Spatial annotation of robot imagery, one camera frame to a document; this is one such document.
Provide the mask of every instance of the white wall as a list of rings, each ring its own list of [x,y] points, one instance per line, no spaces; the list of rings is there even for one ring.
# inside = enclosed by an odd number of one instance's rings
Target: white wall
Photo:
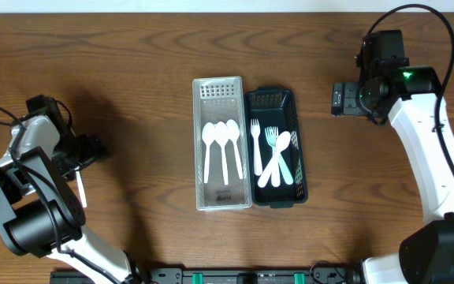
[[[454,12],[454,0],[0,0],[0,13],[385,12],[409,3]]]

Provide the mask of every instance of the plastic spoon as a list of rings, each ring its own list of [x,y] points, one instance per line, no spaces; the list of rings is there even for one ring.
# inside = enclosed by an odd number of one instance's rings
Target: plastic spoon
[[[208,183],[210,175],[210,145],[214,141],[215,131],[214,125],[208,122],[203,127],[203,141],[206,145],[206,160],[204,161],[204,183]]]
[[[229,139],[234,144],[234,154],[236,156],[237,175],[240,177],[240,179],[242,179],[243,171],[241,168],[240,152],[237,149],[237,139],[240,137],[240,127],[237,125],[237,123],[234,120],[229,119],[227,121],[227,129],[229,129]]]
[[[283,132],[280,136],[276,139],[276,151],[273,154],[273,158],[269,161],[266,166],[266,169],[262,172],[262,175],[257,182],[259,188],[264,188],[269,181],[271,176],[271,172],[273,171],[273,167],[277,166],[277,161],[280,157],[280,153],[282,153],[290,144],[290,133],[288,131]]]
[[[227,160],[225,159],[225,145],[227,144],[227,141],[229,141],[229,130],[227,129],[227,125],[222,121],[217,123],[217,126],[215,126],[214,129],[215,140],[221,148],[221,169],[224,172],[224,184],[228,185],[229,174],[227,172]]]

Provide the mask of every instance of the wood grain surface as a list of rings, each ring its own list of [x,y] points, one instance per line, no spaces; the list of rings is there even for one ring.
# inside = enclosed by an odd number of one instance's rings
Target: wood grain surface
[[[0,15],[0,106],[23,115],[26,99],[53,96],[76,133],[102,138],[112,155],[83,172],[87,224],[143,267],[309,267],[396,252],[422,226],[403,145],[388,125],[330,116],[333,83],[357,80],[353,57],[379,16]],[[450,45],[438,19],[397,14],[379,28],[401,28],[411,64],[444,76]],[[192,80],[223,76],[241,76],[245,91],[295,92],[305,204],[195,209]],[[445,98],[454,132],[454,72]],[[9,142],[0,126],[0,158]],[[47,283],[64,268],[0,240],[0,283]]]

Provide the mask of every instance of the green tape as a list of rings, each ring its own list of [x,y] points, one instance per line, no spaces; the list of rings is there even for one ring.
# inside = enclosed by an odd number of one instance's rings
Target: green tape
[[[295,273],[293,277],[296,280],[296,284],[306,284],[306,276],[304,273]]]
[[[202,273],[194,273],[192,275],[192,284],[203,284],[203,274]]]

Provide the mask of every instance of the gray plastic basket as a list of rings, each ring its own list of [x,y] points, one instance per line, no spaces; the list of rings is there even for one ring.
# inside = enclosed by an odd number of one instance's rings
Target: gray plastic basket
[[[195,190],[197,210],[213,211],[243,209],[251,206],[251,183],[248,169],[247,131],[244,119],[243,86],[240,77],[195,79],[194,95],[194,145],[195,145]],[[225,185],[221,167],[221,148],[213,142],[210,146],[210,174],[204,184],[204,161],[206,145],[202,139],[207,122],[216,125],[219,121],[234,120],[240,127],[237,147],[240,153],[243,178],[236,169],[233,142],[225,146],[229,171],[229,184]]]

